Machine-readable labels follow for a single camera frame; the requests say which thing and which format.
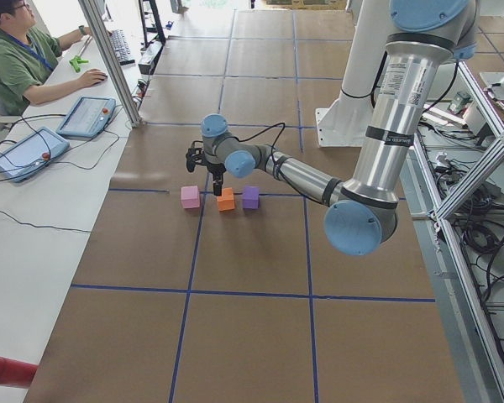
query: red cup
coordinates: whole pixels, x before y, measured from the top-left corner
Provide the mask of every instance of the red cup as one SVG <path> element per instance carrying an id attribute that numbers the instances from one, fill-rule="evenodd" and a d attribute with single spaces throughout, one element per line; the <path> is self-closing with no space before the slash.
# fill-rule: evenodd
<path id="1" fill-rule="evenodd" d="M 0 357 L 0 385 L 28 389 L 37 371 L 36 364 Z"/>

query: person's arm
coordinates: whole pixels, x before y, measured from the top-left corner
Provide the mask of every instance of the person's arm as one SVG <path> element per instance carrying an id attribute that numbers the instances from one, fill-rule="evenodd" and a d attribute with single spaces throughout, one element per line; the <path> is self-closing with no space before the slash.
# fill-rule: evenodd
<path id="1" fill-rule="evenodd" d="M 86 33 L 86 35 L 92 34 L 90 27 L 84 27 L 84 32 Z M 61 35 L 61 37 L 58 38 L 58 40 L 60 41 L 60 48 L 62 50 L 68 50 L 72 44 L 75 44 L 83 37 L 84 35 L 82 34 L 80 28 L 71 31 L 69 34 Z"/>
<path id="2" fill-rule="evenodd" d="M 86 71 L 77 79 L 62 82 L 61 84 L 55 84 L 52 86 L 29 86 L 23 95 L 30 101 L 30 103 L 39 105 L 41 103 L 55 101 L 56 99 L 65 97 L 82 88 L 93 86 L 94 84 L 105 81 L 106 79 L 107 75 L 105 73 L 97 69 L 91 69 Z"/>

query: white table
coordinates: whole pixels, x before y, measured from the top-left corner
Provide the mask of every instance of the white table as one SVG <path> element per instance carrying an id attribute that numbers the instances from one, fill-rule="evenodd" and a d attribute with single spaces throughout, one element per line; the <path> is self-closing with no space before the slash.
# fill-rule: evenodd
<path id="1" fill-rule="evenodd" d="M 48 84 L 75 78 L 77 73 L 69 59 L 82 45 L 83 42 L 74 44 L 64 55 Z M 81 65 L 81 71 L 105 70 L 95 41 L 88 45 L 82 58 L 89 63 Z M 138 66 L 126 65 L 123 73 L 132 91 L 140 78 Z M 80 95 L 114 97 L 119 103 L 112 82 L 106 81 L 55 102 L 30 106 L 24 116 L 67 113 Z M 59 122 L 59 118 L 45 118 L 30 121 L 30 125 L 54 129 Z M 53 164 L 20 184 L 0 182 L 0 210 L 22 222 L 91 230 L 130 129 L 122 110 L 108 126 L 113 133 L 101 133 L 59 159 L 89 167 L 117 140 L 92 170 Z M 20 140 L 31 132 L 25 123 L 19 123 L 7 139 Z M 71 140 L 71 147 L 81 143 Z M 0 213 L 0 356 L 39 362 L 88 237 L 88 233 L 20 225 Z M 25 394 L 26 390 L 0 386 L 0 403 L 21 402 Z"/>

